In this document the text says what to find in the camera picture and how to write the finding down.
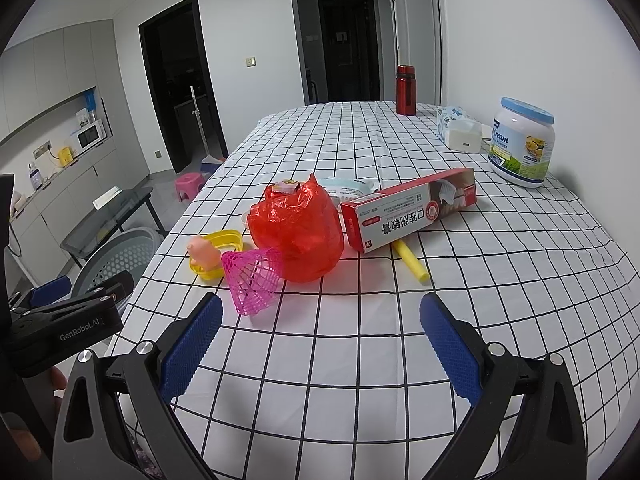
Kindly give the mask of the person's left hand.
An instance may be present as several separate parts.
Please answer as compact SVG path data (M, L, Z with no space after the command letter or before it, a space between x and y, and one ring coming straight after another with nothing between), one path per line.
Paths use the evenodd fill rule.
M67 387L67 378L63 374L62 370L56 366L50 368L49 372L51 388L55 400L61 401L62 395Z

